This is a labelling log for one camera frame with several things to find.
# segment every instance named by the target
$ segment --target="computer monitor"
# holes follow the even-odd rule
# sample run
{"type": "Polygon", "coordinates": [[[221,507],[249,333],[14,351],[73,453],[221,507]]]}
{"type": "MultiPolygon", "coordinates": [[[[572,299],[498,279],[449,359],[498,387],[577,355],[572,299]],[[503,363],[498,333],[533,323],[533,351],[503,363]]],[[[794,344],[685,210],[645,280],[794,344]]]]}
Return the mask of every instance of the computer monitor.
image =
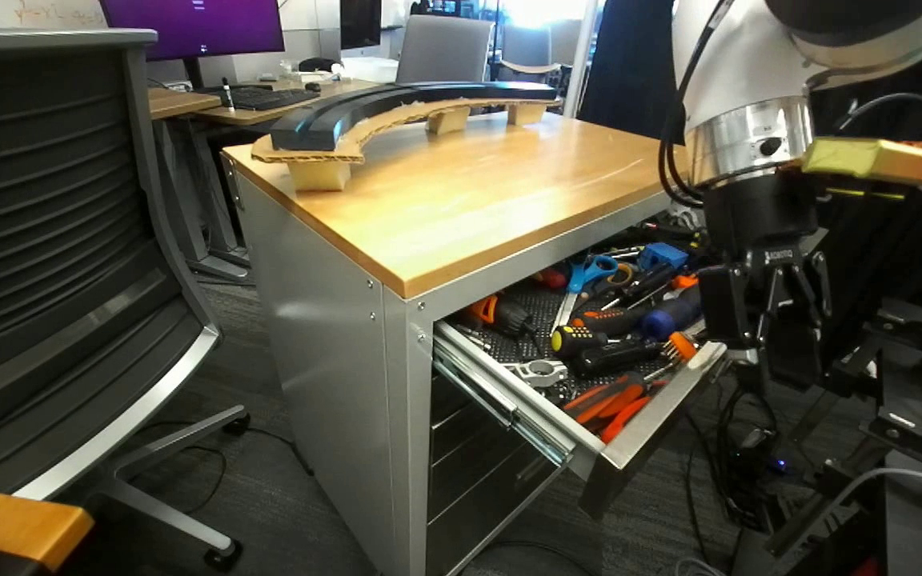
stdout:
{"type": "Polygon", "coordinates": [[[150,60],[182,60],[203,88],[197,56],[282,50],[280,0],[104,0],[111,30],[153,30],[150,60]]]}
{"type": "Polygon", "coordinates": [[[340,0],[340,48],[369,48],[381,43],[381,0],[340,0]]]}

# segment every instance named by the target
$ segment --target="chair wheel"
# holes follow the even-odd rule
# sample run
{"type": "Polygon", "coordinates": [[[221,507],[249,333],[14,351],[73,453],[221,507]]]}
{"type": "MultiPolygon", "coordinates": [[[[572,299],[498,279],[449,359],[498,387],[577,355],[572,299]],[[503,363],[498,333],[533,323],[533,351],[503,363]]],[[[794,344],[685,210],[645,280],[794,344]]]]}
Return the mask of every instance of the chair wheel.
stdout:
{"type": "Polygon", "coordinates": [[[207,567],[218,567],[218,570],[229,570],[237,559],[241,559],[241,555],[242,555],[242,544],[241,540],[229,540],[229,550],[207,550],[204,555],[204,563],[207,567]]]}
{"type": "Polygon", "coordinates": [[[226,432],[226,434],[242,434],[242,432],[248,432],[248,427],[249,427],[249,414],[248,414],[248,417],[241,417],[241,420],[234,420],[234,423],[226,423],[226,427],[225,427],[225,432],[226,432]]]}

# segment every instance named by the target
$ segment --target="open drawer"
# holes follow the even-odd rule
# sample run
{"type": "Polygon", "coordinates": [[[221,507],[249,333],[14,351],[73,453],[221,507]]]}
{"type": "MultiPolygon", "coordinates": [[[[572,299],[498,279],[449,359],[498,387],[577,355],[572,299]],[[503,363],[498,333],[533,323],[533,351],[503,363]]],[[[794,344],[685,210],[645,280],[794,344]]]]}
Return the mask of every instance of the open drawer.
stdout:
{"type": "Polygon", "coordinates": [[[702,344],[702,351],[655,387],[652,401],[613,443],[583,430],[571,414],[515,379],[451,323],[435,323],[432,369],[498,427],[525,439],[544,460],[590,481],[583,507],[601,512],[721,355],[721,343],[702,344]]]}

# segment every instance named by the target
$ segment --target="gray carpet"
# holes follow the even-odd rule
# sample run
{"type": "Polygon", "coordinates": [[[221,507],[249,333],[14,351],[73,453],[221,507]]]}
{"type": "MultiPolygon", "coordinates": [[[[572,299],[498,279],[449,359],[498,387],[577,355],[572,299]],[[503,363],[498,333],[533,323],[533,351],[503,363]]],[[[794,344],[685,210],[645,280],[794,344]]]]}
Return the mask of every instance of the gray carpet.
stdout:
{"type": "MultiPolygon", "coordinates": [[[[241,439],[218,434],[156,465],[140,484],[241,536],[242,558],[229,573],[375,573],[320,487],[292,453],[292,432],[282,417],[280,379],[252,288],[221,280],[204,280],[204,288],[225,340],[207,359],[203,382],[190,384],[147,434],[229,402],[248,402],[252,423],[241,439]]],[[[696,396],[693,410],[702,420],[713,414],[709,392],[696,396]]],[[[467,576],[663,576],[702,573],[696,563],[702,558],[713,567],[730,563],[736,528],[713,493],[685,420],[673,423],[605,518],[590,518],[581,509],[581,493],[583,484],[577,476],[557,481],[467,567],[467,576]],[[693,476],[703,548],[693,531],[685,472],[693,476]]],[[[64,573],[207,573],[203,544],[118,507],[89,507],[97,509],[97,531],[64,573]]]]}

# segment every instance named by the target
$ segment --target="chair base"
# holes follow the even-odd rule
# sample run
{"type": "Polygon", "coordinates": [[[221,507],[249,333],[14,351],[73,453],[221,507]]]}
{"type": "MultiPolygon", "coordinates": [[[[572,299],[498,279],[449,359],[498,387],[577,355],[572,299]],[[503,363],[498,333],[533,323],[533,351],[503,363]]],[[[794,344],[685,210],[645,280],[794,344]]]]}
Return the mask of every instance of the chair base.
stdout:
{"type": "Polygon", "coordinates": [[[213,414],[213,417],[207,417],[203,423],[191,423],[191,427],[186,427],[179,432],[169,432],[169,434],[163,434],[156,443],[140,446],[139,451],[132,451],[129,458],[123,458],[111,468],[110,481],[98,487],[98,493],[115,500],[115,503],[123,503],[123,507],[129,507],[129,509],[139,509],[139,512],[144,512],[144,514],[150,514],[150,518],[156,518],[156,523],[163,523],[163,524],[203,540],[203,544],[207,544],[207,555],[204,555],[207,563],[213,563],[213,567],[237,563],[241,540],[234,540],[234,536],[213,531],[212,524],[174,509],[169,503],[139,491],[136,484],[129,484],[129,476],[139,468],[147,468],[147,465],[153,465],[153,460],[160,460],[160,458],[197,443],[203,434],[221,432],[226,427],[241,430],[248,423],[248,417],[249,414],[237,402],[237,407],[225,410],[225,414],[213,414]]]}

